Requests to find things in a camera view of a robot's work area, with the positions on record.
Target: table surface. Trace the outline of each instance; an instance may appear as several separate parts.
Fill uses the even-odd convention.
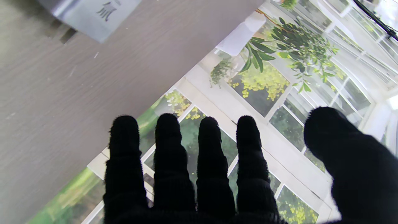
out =
[[[143,0],[103,44],[34,0],[0,0],[0,217],[24,223],[263,0]]]

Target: black wire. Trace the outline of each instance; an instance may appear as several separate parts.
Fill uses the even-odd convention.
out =
[[[379,18],[377,18],[369,9],[367,9],[361,2],[358,0],[354,0],[355,4],[364,11],[375,23],[377,23],[388,35],[388,39],[393,37],[396,41],[398,41],[398,36],[396,35],[396,32],[391,29],[389,26],[387,26],[385,23],[383,23]]]

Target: fuzzy fabric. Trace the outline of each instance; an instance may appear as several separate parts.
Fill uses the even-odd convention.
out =
[[[228,185],[228,164],[221,132],[214,118],[199,127],[197,203],[187,171],[177,118],[163,114],[155,131],[154,205],[148,207],[139,151],[139,131],[131,116],[115,119],[111,128],[111,158],[105,174],[105,223],[285,224],[270,188],[267,162],[256,122],[238,121],[239,153],[237,211]],[[398,220],[398,162],[371,136],[358,131],[332,108],[312,111],[304,140],[333,176],[332,195],[342,214],[335,223]]]
[[[333,177],[343,221],[398,222],[398,160],[387,148],[329,107],[311,112],[304,141]]]

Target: black glove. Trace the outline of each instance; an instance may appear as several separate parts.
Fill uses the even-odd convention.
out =
[[[174,115],[161,115],[156,125],[154,206],[151,209],[144,189],[136,120],[131,116],[118,117],[110,132],[111,157],[107,162],[103,197],[105,223],[127,220],[215,223],[232,219],[284,223],[269,185],[267,162],[252,117],[241,117],[236,132],[239,215],[236,215],[228,185],[228,164],[221,149],[221,132],[214,118],[204,118],[199,127],[197,211],[195,191],[187,171],[187,153],[181,145],[180,127]]]

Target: greenhouse image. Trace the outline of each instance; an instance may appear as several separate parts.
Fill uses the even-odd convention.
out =
[[[338,219],[332,177],[304,143],[306,118],[314,108],[333,107],[395,154],[398,116],[380,91],[390,96],[398,89],[397,44],[384,39],[382,29],[350,0],[266,1],[236,30],[136,118],[149,205],[161,114],[178,118],[194,184],[200,122],[206,116],[217,119],[235,199],[236,124],[250,115],[260,131],[281,216],[291,224]],[[101,223],[110,157],[104,148],[28,223]]]

